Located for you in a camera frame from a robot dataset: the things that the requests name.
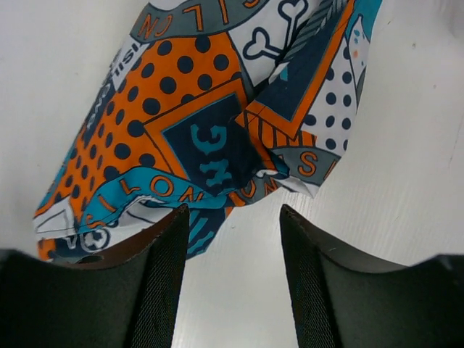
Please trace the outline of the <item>colourful patterned shorts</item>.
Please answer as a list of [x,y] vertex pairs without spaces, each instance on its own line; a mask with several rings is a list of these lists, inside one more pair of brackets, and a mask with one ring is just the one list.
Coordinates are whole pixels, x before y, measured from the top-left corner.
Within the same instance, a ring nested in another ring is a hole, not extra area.
[[79,260],[190,210],[188,257],[237,207],[315,196],[349,143],[379,1],[150,1],[33,218]]

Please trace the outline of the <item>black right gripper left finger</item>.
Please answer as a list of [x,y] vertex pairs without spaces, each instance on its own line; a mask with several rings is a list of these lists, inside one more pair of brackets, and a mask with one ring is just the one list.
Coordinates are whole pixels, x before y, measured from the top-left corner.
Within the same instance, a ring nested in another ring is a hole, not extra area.
[[189,209],[77,263],[1,251],[3,347],[169,347]]

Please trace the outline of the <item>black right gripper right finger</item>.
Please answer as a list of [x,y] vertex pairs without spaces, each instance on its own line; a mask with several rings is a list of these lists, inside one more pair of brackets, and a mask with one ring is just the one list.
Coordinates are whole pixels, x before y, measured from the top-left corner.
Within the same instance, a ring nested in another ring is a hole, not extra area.
[[281,245],[300,347],[461,347],[463,256],[405,266],[280,212]]

